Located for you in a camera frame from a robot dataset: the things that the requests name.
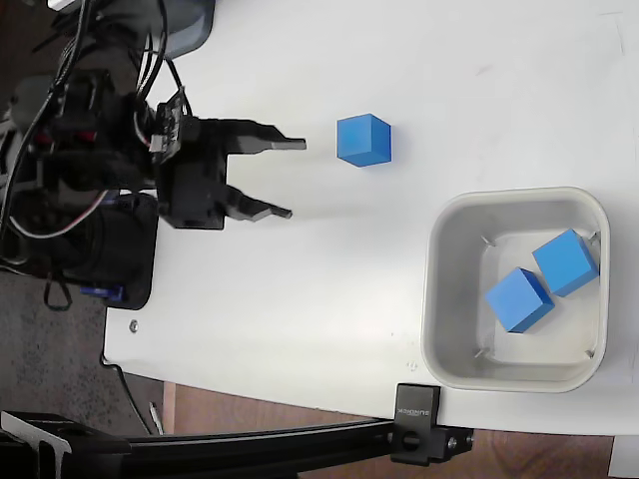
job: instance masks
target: black wire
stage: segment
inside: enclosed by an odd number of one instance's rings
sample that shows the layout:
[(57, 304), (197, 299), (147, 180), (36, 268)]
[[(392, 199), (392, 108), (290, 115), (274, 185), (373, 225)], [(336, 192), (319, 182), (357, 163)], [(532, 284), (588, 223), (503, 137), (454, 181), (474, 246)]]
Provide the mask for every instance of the black wire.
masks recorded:
[[(182, 80), (180, 79), (180, 74), (178, 73), (178, 69), (176, 68), (176, 64), (173, 63), (173, 60), (169, 57), (165, 58), (167, 65), (169, 65), (169, 70), (171, 70), (171, 75), (173, 75), (173, 79), (176, 81), (176, 85), (178, 86), (178, 90), (184, 88), (182, 84)], [(193, 109), (191, 108), (191, 103), (189, 103), (189, 99), (187, 95), (184, 95), (184, 106), (187, 109), (187, 115), (193, 117)]]
[(91, 19), (91, 6), (93, 0), (82, 0), (82, 6), (80, 7), (80, 16), (78, 20), (78, 31), (76, 36), (72, 42), (65, 47), (63, 55), (61, 56), (60, 67), (58, 69), (58, 75), (56, 76), (51, 88), (49, 89), (49, 95), (47, 96), (44, 104), (36, 114), (31, 126), (27, 130), (22, 139), (22, 144), (16, 154), (15, 163), (13, 164), (13, 168), (9, 173), (7, 178), (7, 183), (4, 188), (4, 200), (2, 202), (2, 209), (0, 210), (0, 245), (2, 244), (2, 240), (7, 232), (7, 226), (9, 224), (9, 218), (11, 216), (11, 207), (13, 204), (13, 192), (16, 188), (16, 183), (18, 181), (20, 167), (26, 158), (27, 151), (29, 150), (29, 146), (31, 145), (31, 141), (35, 136), (38, 128), (40, 127), (40, 123), (42, 118), (49, 110), (49, 107), (53, 103), (53, 101), (57, 98), (60, 88), (65, 85), (73, 68), (75, 67), (76, 62), (80, 56), (80, 52), (82, 50), (82, 42), (84, 41), (84, 37), (87, 34), (87, 29), (89, 26), (89, 21)]
[(104, 356), (104, 346), (103, 346), (102, 352), (100, 353), (100, 365), (104, 367), (105, 369), (113, 369), (118, 373), (118, 377), (120, 378), (120, 382), (122, 383), (122, 388), (124, 389), (124, 392), (127, 395), (127, 399), (129, 399), (129, 403), (131, 404), (133, 411), (136, 413), (136, 416), (138, 416), (138, 419), (140, 420), (140, 423), (144, 427), (145, 431), (147, 431), (147, 434), (153, 435), (153, 431), (149, 427), (149, 424), (147, 424), (147, 421), (145, 420), (145, 418), (142, 416), (142, 412), (140, 412), (140, 408), (138, 407), (138, 404), (136, 404), (136, 400), (133, 398), (131, 389), (129, 389), (129, 383), (127, 382), (127, 378), (124, 375), (124, 371), (118, 364), (111, 364), (106, 361), (107, 361), (107, 358)]
[[(153, 34), (149, 32), (149, 51), (153, 52)], [(151, 71), (151, 66), (153, 65), (153, 54), (150, 53), (147, 55), (147, 62), (144, 67), (144, 71), (142, 72), (142, 79), (144, 80), (149, 75)]]
[(167, 6), (165, 5), (164, 0), (158, 0), (158, 9), (160, 10), (160, 15), (162, 17), (162, 34), (160, 35), (158, 59), (153, 66), (153, 70), (151, 70), (149, 76), (144, 80), (142, 89), (138, 92), (138, 102), (140, 104), (143, 104), (147, 100), (147, 97), (151, 92), (151, 88), (153, 87), (153, 84), (160, 74), (162, 62), (164, 62), (167, 53), (167, 43), (169, 40), (169, 20), (167, 17)]

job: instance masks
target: white table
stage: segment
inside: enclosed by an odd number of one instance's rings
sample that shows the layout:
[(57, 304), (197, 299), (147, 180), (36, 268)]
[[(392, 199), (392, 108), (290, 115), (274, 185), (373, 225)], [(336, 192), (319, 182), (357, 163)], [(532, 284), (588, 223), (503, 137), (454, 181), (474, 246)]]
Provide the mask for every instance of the white table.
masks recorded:
[[(392, 417), (420, 351), (427, 237), (465, 192), (576, 186), (612, 228), (606, 357), (566, 394), (442, 392), (439, 422), (639, 434), (639, 2), (219, 0), (178, 67), (203, 118), (248, 118), (307, 152), (232, 158), (229, 181), (295, 211), (223, 233), (162, 224), (141, 311), (112, 309), (126, 371)], [(175, 86), (164, 72), (152, 100)], [(393, 126), (393, 162), (335, 157), (335, 122)], [(129, 330), (132, 319), (139, 331)]]

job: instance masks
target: blue block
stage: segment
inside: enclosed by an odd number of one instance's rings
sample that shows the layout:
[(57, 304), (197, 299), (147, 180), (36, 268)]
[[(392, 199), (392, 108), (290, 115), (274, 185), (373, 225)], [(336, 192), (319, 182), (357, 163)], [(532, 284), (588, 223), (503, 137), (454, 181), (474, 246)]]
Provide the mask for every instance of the blue block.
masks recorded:
[(390, 125), (373, 115), (339, 120), (337, 157), (356, 167), (390, 162)]
[(518, 267), (486, 294), (508, 332), (524, 332), (555, 304), (534, 273)]
[(548, 242), (533, 253), (550, 291), (567, 296), (599, 275), (583, 238), (573, 230)]

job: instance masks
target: white tray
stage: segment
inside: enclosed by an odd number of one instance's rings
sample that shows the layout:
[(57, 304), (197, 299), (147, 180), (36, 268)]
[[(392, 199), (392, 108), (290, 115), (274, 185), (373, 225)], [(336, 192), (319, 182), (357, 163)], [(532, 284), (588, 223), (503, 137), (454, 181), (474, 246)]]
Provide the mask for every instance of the white tray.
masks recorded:
[[(516, 267), (543, 276), (532, 252), (568, 229), (587, 239), (600, 277), (523, 334), (508, 333), (485, 294)], [(432, 374), (461, 389), (565, 392), (603, 359), (608, 322), (610, 227), (582, 190), (552, 188), (463, 195), (432, 230), (423, 354)]]

